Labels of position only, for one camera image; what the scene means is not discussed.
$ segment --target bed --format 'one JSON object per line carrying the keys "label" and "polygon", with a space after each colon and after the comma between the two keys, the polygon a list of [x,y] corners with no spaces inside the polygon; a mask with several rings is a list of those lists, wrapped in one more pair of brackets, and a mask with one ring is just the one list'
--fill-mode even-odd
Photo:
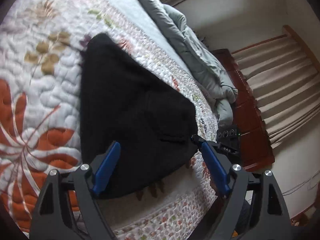
{"label": "bed", "polygon": [[[0,198],[27,236],[49,171],[70,172],[82,163],[80,51],[101,32],[188,98],[198,134],[215,140],[217,117],[138,0],[16,0],[0,26]],[[187,239],[216,198],[209,181],[198,152],[162,181],[99,205],[118,239]],[[75,193],[69,194],[85,230]]]}

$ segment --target bed sheet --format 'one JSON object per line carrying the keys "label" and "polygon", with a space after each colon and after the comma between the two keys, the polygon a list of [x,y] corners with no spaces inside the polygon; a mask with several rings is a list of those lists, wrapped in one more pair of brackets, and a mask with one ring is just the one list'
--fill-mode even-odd
{"label": "bed sheet", "polygon": [[[125,0],[128,7],[133,0]],[[214,140],[217,120],[181,59],[138,3],[130,15],[114,0],[16,0],[0,26],[0,197],[28,234],[40,188],[53,168],[81,162],[80,51],[105,32],[143,67],[196,107],[198,134]],[[136,19],[144,15],[143,23]],[[70,192],[78,226],[84,228]],[[198,152],[161,182],[101,210],[118,239],[186,239],[215,199]]]}

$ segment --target silver screw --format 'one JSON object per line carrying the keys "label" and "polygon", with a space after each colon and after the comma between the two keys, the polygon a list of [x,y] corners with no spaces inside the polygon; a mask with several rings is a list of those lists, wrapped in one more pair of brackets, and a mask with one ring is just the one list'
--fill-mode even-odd
{"label": "silver screw", "polygon": [[233,165],[232,165],[232,168],[233,168],[235,171],[241,170],[241,166],[240,166],[239,164],[233,164]]}
{"label": "silver screw", "polygon": [[264,174],[270,177],[272,175],[272,171],[266,170],[264,171]]}
{"label": "silver screw", "polygon": [[89,164],[82,164],[80,166],[80,169],[83,170],[83,171],[86,171],[87,169],[89,169]]}
{"label": "silver screw", "polygon": [[57,175],[58,171],[56,169],[53,169],[49,172],[50,176]]}

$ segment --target floral bedspread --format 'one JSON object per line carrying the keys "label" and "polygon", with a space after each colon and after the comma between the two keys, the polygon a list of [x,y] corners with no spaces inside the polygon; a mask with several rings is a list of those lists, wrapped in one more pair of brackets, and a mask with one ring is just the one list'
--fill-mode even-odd
{"label": "floral bedspread", "polygon": [[[0,198],[26,235],[49,171],[81,164],[79,52],[101,32],[193,102],[199,135],[215,138],[216,118],[193,78],[108,0],[16,0],[0,26]],[[118,239],[181,240],[214,198],[198,152],[161,182],[99,205]]]}

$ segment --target gray blanket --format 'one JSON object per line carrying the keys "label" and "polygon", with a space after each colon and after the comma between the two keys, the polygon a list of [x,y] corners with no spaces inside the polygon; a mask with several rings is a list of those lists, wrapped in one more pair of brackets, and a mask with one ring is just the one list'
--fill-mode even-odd
{"label": "gray blanket", "polygon": [[232,123],[230,104],[236,100],[237,89],[226,70],[188,27],[185,15],[159,0],[139,0],[168,42],[186,63],[193,77],[208,91],[212,110],[219,126]]}

